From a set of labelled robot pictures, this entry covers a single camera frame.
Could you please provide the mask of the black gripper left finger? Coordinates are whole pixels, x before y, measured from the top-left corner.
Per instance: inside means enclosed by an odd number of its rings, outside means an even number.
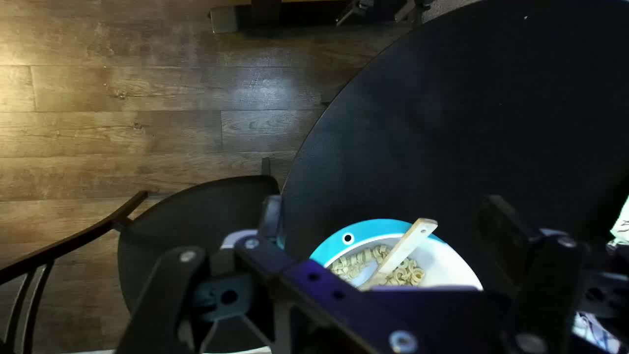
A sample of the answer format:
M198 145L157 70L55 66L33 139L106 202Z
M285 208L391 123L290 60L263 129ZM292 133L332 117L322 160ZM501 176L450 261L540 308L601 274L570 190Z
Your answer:
M188 296L206 265L206 251L182 245L165 251L145 280L113 354L196 354Z

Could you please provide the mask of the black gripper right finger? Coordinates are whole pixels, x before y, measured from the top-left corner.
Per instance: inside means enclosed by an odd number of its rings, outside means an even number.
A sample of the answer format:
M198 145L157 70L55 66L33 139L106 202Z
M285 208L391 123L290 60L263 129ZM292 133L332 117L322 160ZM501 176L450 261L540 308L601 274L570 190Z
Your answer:
M475 215L481 243L507 276L513 306L505 339L516 354L566 354L583 247L566 231L544 233L499 194Z

